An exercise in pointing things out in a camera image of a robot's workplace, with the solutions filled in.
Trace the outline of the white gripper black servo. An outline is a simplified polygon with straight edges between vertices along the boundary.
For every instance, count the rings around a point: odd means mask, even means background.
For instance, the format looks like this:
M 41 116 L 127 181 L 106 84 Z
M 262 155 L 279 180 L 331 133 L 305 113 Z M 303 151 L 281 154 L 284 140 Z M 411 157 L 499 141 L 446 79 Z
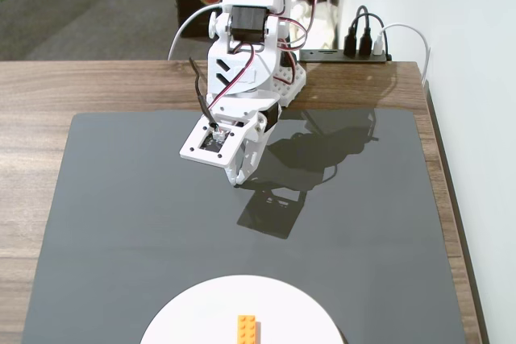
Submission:
M 229 166 L 224 168 L 231 185 L 242 184 L 258 168 L 268 133 L 275 129 L 281 116 L 280 95 L 244 92 L 225 94 L 217 99 L 214 93 L 208 93 L 203 105 L 203 132 L 206 135 L 229 135 L 233 127 L 252 125 Z

